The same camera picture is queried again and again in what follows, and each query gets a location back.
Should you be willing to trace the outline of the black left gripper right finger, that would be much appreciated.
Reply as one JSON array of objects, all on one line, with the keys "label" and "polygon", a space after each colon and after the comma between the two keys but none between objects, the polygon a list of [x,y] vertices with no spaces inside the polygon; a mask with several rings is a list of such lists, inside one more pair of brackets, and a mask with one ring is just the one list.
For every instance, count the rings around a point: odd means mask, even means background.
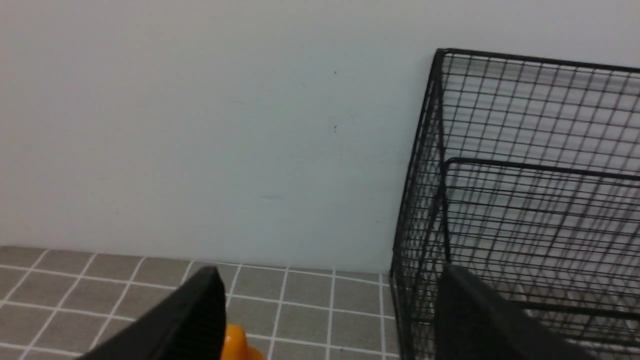
[{"label": "black left gripper right finger", "polygon": [[437,360],[590,360],[465,268],[446,265],[434,310]]}]

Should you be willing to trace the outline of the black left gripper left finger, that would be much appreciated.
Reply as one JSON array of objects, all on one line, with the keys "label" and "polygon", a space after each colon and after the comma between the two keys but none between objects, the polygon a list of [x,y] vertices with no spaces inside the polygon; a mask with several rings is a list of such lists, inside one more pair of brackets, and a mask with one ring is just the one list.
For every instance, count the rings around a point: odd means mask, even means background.
[{"label": "black left gripper left finger", "polygon": [[226,337],[226,289],[215,266],[204,266],[82,360],[219,360]]}]

